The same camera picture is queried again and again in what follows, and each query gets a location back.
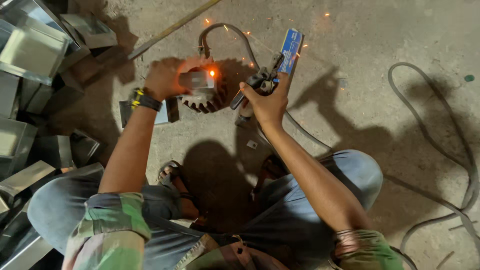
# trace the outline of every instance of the leg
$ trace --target leg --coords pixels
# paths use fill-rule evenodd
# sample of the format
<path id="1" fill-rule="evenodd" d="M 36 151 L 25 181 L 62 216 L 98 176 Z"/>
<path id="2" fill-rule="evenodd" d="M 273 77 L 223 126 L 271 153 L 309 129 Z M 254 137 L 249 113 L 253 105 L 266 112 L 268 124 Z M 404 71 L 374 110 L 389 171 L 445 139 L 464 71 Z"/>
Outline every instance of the leg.
<path id="1" fill-rule="evenodd" d="M 373 158 L 356 150 L 345 150 L 321 163 L 353 192 L 364 208 L 372 206 L 383 181 Z M 287 245 L 306 268 L 313 269 L 324 261 L 333 248 L 333 232 L 313 211 L 291 174 L 268 185 L 260 198 L 268 209 L 239 234 L 249 246 L 268 252 Z"/>
<path id="2" fill-rule="evenodd" d="M 84 202 L 97 193 L 99 178 L 61 177 L 35 192 L 28 218 L 38 233 L 65 254 L 67 239 L 85 214 Z M 203 233 L 170 222 L 181 217 L 176 190 L 145 186 L 143 216 L 152 230 L 144 269 L 172 269 Z"/>

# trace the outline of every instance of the rolled-up sleeve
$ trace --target rolled-up sleeve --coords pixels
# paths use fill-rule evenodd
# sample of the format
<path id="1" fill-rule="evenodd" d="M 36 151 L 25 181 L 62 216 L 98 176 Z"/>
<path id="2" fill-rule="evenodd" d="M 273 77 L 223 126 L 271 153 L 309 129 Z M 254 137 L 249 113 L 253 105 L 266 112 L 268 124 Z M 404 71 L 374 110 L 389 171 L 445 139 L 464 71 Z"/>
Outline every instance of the rolled-up sleeve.
<path id="1" fill-rule="evenodd" d="M 332 259 L 343 270 L 403 270 L 401 259 L 377 231 L 347 230 L 336 237 Z"/>
<path id="2" fill-rule="evenodd" d="M 97 194 L 68 239 L 64 270 L 142 269 L 151 232 L 142 217 L 140 193 Z"/>

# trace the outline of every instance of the dusty floor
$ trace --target dusty floor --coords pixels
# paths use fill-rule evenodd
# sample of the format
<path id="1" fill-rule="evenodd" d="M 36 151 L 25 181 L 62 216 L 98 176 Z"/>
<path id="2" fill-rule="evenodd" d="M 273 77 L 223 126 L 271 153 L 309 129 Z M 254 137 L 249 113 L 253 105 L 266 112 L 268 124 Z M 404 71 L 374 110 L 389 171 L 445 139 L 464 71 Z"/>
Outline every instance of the dusty floor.
<path id="1" fill-rule="evenodd" d="M 94 8 L 110 25 L 137 36 L 137 47 L 204 2 L 207 0 L 109 0 L 96 1 Z M 362 150 L 373 156 L 385 173 L 459 206 L 467 187 L 466 172 L 423 139 L 413 116 L 391 90 L 387 71 L 392 64 L 407 61 L 435 78 L 479 159 L 480 110 L 475 109 L 480 103 L 478 10 L 480 1 L 475 0 L 223 0 L 154 45 L 126 75 L 97 82 L 87 89 L 82 101 L 52 119 L 70 127 L 81 123 L 109 143 L 111 151 L 121 131 L 118 101 L 127 99 L 132 88 L 142 85 L 150 61 L 195 54 L 198 35 L 207 26 L 205 19 L 251 31 L 250 42 L 260 65 L 271 56 L 267 48 L 279 50 L 286 30 L 296 28 L 305 35 L 304 44 L 308 46 L 301 52 L 290 88 L 293 117 L 335 149 Z M 230 59 L 233 66 L 245 70 L 248 55 L 234 38 L 231 31 L 214 30 L 209 36 L 212 55 L 216 60 Z M 468 74 L 479 79 L 467 83 L 463 77 Z M 243 79 L 231 73 L 229 89 L 236 91 Z M 432 136 L 463 158 L 447 115 L 420 76 L 400 67 L 394 79 L 429 123 Z M 179 121 L 154 129 L 146 172 L 149 182 L 155 183 L 164 162 L 178 160 L 190 171 L 191 178 L 202 180 L 195 182 L 198 188 L 223 192 L 198 194 L 218 200 L 205 206 L 209 211 L 225 211 L 219 206 L 222 199 L 246 201 L 268 148 L 260 145 L 253 150 L 246 146 L 249 139 L 260 141 L 235 127 L 236 112 L 229 108 L 202 114 L 179 103 L 179 111 Z M 325 153 L 290 123 L 285 121 L 284 126 L 312 155 Z M 234 215 L 241 211 L 248 209 L 238 206 L 230 211 L 232 224 L 242 222 Z M 397 247 L 412 225 L 448 213 L 444 207 L 387 180 L 369 211 L 375 228 Z M 472 220 L 480 219 L 479 204 L 468 214 Z M 443 270 L 478 268 L 478 254 L 465 229 L 448 231 L 459 224 L 456 218 L 414 234 L 406 252 L 419 269 L 434 269 L 451 251 L 455 254 Z"/>

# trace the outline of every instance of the camouflage shirt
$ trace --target camouflage shirt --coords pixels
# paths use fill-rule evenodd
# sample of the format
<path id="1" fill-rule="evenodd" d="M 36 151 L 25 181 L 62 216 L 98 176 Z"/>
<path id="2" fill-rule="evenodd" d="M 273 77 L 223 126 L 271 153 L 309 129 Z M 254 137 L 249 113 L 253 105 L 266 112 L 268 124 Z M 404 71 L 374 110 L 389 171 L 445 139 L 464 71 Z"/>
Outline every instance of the camouflage shirt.
<path id="1" fill-rule="evenodd" d="M 85 202 L 85 216 L 69 237 L 63 270 L 141 270 L 144 245 L 151 238 L 142 217 L 140 193 L 97 194 Z M 401 270 L 402 262 L 376 231 L 337 233 L 332 256 L 344 270 Z M 175 270 L 205 268 L 246 270 L 287 268 L 266 253 L 242 241 L 219 247 L 204 235 L 180 260 Z"/>

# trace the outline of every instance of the person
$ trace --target person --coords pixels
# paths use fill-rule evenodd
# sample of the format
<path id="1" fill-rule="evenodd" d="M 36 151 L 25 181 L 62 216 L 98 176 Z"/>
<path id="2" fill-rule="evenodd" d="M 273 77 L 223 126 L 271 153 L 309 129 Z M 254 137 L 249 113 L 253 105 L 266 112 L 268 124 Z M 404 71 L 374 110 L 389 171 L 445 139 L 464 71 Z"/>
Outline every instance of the person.
<path id="1" fill-rule="evenodd" d="M 183 65 L 175 58 L 154 61 L 144 91 L 158 101 L 185 93 L 178 83 Z M 240 83 L 291 171 L 261 190 L 263 212 L 233 233 L 171 222 L 195 219 L 198 210 L 175 162 L 162 169 L 160 185 L 144 185 L 156 111 L 139 106 L 101 179 L 60 177 L 32 197 L 28 218 L 65 255 L 62 268 L 313 269 L 330 257 L 344 270 L 403 269 L 366 213 L 383 181 L 378 164 L 356 150 L 315 160 L 282 127 L 288 75 L 278 73 L 278 79 L 267 97 Z"/>

